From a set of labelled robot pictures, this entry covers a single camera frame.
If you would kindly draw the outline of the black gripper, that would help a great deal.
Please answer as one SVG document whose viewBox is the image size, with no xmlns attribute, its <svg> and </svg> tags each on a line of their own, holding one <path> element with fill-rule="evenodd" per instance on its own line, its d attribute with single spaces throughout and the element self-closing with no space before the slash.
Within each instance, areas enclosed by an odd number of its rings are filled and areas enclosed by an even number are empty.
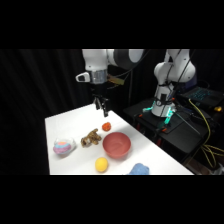
<svg viewBox="0 0 224 224">
<path fill-rule="evenodd" d="M 103 114 L 104 117 L 108 116 L 108 103 L 109 100 L 106 99 L 106 95 L 107 95 L 107 84 L 103 83 L 103 84 L 91 84 L 91 93 L 92 93 L 92 97 L 94 98 L 94 104 L 96 106 L 96 109 L 99 110 L 103 109 Z"/>
</svg>

